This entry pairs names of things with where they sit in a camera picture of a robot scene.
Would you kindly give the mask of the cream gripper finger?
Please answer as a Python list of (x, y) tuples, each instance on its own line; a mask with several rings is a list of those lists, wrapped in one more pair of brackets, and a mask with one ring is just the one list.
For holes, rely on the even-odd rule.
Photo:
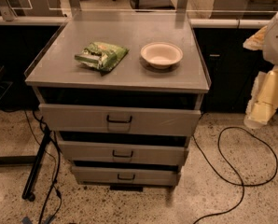
[(249, 50), (263, 50), (267, 26), (260, 28), (243, 42), (243, 47)]
[(260, 129), (268, 124), (274, 114), (275, 109), (269, 104), (249, 103), (245, 111), (243, 123), (250, 129)]

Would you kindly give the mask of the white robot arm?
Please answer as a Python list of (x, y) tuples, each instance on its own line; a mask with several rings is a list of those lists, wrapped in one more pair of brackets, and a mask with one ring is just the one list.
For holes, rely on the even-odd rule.
[(243, 46), (251, 50), (261, 49), (264, 60), (273, 65), (268, 73), (258, 73), (245, 110), (244, 125), (259, 129), (268, 124), (278, 109), (278, 12)]

